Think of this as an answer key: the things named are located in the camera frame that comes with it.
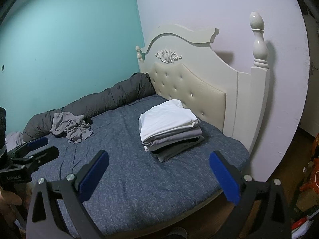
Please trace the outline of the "person's left hand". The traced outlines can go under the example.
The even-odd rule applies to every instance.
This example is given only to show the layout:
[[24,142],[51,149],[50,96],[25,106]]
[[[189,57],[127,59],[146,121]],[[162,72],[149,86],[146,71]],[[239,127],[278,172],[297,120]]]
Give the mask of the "person's left hand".
[[17,219],[11,206],[20,206],[22,203],[23,201],[18,195],[1,188],[0,210],[9,227],[12,227]]

